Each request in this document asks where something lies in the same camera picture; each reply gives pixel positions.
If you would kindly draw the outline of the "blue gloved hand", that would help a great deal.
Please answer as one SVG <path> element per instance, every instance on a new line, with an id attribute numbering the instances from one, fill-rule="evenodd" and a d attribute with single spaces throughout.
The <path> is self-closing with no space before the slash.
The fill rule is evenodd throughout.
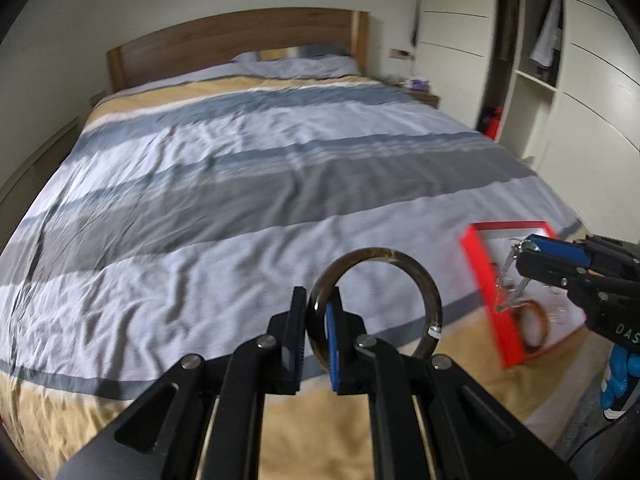
<path id="1" fill-rule="evenodd" d="M 608 356 L 601 382 L 600 409 L 614 419 L 625 413 L 639 395 L 639 356 L 616 344 Z"/>

